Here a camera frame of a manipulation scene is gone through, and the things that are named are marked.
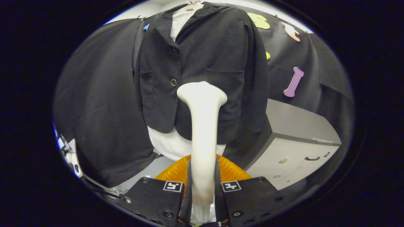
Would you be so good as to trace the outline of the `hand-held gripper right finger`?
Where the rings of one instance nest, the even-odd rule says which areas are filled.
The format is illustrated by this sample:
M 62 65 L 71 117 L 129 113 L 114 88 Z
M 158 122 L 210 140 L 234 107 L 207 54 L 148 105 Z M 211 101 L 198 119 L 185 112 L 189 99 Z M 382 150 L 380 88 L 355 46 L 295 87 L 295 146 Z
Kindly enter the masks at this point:
M 215 214 L 220 226 L 251 227 L 284 210 L 286 196 L 263 176 L 251 177 L 223 156 L 216 156 Z

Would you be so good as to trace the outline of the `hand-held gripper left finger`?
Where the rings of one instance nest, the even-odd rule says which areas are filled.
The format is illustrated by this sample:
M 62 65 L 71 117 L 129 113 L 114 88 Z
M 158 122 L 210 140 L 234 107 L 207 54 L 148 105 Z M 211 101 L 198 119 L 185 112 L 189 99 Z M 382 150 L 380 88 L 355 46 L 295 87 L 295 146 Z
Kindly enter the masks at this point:
M 164 227 L 190 227 L 191 201 L 188 164 L 171 166 L 167 157 L 154 159 L 144 170 L 122 183 L 122 207 L 137 218 Z

